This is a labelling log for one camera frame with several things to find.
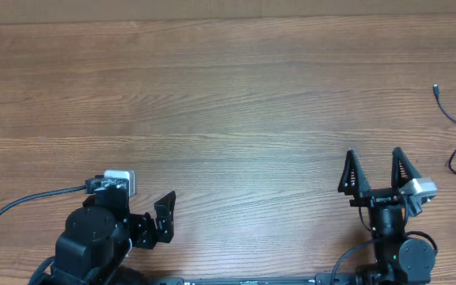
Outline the black usb cable short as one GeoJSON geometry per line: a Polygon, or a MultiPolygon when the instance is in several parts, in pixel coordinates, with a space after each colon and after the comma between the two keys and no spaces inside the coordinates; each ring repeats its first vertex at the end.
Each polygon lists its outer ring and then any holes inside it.
{"type": "Polygon", "coordinates": [[[449,114],[446,109],[443,107],[442,105],[442,102],[440,100],[440,90],[439,90],[439,86],[437,84],[434,84],[432,86],[432,92],[434,94],[434,97],[435,97],[435,100],[436,100],[436,103],[437,105],[439,106],[439,109],[442,111],[442,113],[449,119],[451,120],[452,122],[454,122],[456,124],[456,119],[451,115],[449,114]]]}

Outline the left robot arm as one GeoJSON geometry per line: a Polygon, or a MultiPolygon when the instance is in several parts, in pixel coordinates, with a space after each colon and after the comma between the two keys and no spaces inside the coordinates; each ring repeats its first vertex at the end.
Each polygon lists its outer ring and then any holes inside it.
{"type": "Polygon", "coordinates": [[[36,284],[150,284],[141,272],[122,262],[133,248],[153,249],[173,239],[176,193],[154,203],[156,217],[132,214],[129,200],[137,194],[132,170],[107,170],[85,181],[88,198],[65,221],[55,255],[33,272],[36,284]]]}

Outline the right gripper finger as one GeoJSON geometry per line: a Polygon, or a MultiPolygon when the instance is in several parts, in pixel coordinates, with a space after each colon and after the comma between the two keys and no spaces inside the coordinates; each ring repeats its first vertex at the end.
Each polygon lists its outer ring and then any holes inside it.
{"type": "Polygon", "coordinates": [[[348,150],[337,191],[345,195],[361,195],[363,192],[369,192],[370,190],[371,186],[359,164],[355,151],[348,150]]]}
{"type": "Polygon", "coordinates": [[[392,151],[392,188],[402,188],[410,180],[421,177],[404,151],[400,147],[394,148],[392,151]]]}

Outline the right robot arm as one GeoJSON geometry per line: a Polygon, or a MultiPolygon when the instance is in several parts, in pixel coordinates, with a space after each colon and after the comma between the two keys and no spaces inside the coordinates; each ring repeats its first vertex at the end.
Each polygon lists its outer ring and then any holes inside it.
{"type": "Polygon", "coordinates": [[[340,265],[353,253],[371,246],[374,263],[358,266],[346,278],[348,284],[427,284],[439,248],[433,238],[422,231],[407,231],[411,217],[423,211],[423,205],[437,194],[429,177],[422,177],[400,147],[392,151],[391,185],[373,189],[359,164],[354,150],[346,153],[344,170],[337,191],[351,196],[350,205],[367,209],[371,239],[349,249],[332,269],[329,282],[341,278],[340,265]]]}

